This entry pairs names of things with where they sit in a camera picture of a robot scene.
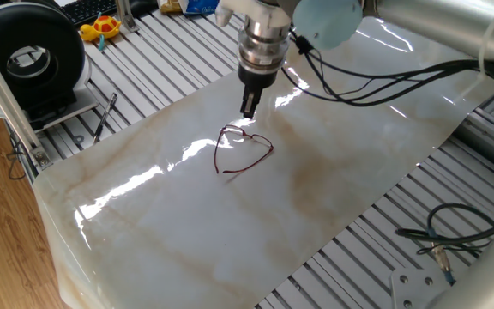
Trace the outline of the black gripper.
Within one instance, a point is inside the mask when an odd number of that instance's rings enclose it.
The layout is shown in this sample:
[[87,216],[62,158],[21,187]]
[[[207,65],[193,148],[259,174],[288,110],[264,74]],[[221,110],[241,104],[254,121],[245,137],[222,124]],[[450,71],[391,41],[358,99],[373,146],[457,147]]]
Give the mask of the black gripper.
[[238,66],[238,78],[245,85],[240,112],[244,118],[253,118],[254,113],[260,103],[264,88],[272,86],[276,80],[277,71],[255,72],[251,68],[246,68],[243,63]]

